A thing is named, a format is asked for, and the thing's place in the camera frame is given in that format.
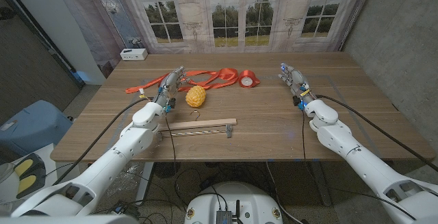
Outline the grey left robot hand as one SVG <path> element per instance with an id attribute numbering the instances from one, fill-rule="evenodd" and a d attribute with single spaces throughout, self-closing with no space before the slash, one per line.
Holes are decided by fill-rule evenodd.
<path id="1" fill-rule="evenodd" d="M 182 85 L 183 78 L 185 77 L 184 66 L 180 66 L 174 71 L 170 72 L 159 84 L 159 90 L 154 97 L 153 102 L 161 106 L 170 101 L 177 93 L 179 87 Z"/>

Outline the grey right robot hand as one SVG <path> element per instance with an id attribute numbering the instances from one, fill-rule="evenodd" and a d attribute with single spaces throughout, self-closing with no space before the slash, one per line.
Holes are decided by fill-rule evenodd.
<path id="1" fill-rule="evenodd" d="M 315 100 L 307 78 L 293 66 L 284 62 L 281 63 L 281 74 L 279 74 L 279 78 L 289 87 L 293 95 L 294 105 L 301 110 L 304 110 L 308 103 Z"/>

